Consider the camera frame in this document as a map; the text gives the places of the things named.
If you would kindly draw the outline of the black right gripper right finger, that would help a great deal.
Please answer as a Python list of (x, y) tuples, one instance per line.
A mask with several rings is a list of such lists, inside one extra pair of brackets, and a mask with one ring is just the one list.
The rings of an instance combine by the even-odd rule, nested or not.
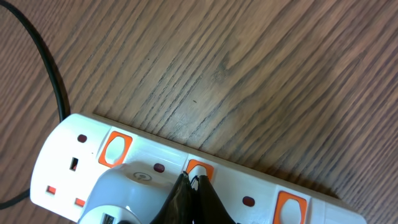
[(195, 223), (199, 224), (235, 224), (230, 217), (209, 178), (196, 177), (198, 188), (195, 192)]

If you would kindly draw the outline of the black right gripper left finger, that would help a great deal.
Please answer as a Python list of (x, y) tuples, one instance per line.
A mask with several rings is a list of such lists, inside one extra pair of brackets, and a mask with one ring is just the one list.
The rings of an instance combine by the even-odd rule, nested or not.
[(150, 224), (192, 224), (193, 189), (186, 172), (182, 172), (159, 213)]

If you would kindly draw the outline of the white charger adapter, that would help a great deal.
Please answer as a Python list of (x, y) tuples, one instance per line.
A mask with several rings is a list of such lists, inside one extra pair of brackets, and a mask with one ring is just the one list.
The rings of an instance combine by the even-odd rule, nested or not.
[(105, 171), (85, 202), (79, 223), (150, 223), (160, 212), (177, 174), (142, 162)]

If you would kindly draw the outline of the white power strip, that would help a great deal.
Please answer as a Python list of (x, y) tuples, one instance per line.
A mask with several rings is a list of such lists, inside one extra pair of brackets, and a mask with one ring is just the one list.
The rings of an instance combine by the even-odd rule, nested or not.
[(76, 223), (364, 223), (342, 201), (100, 116), (45, 140), (31, 201)]

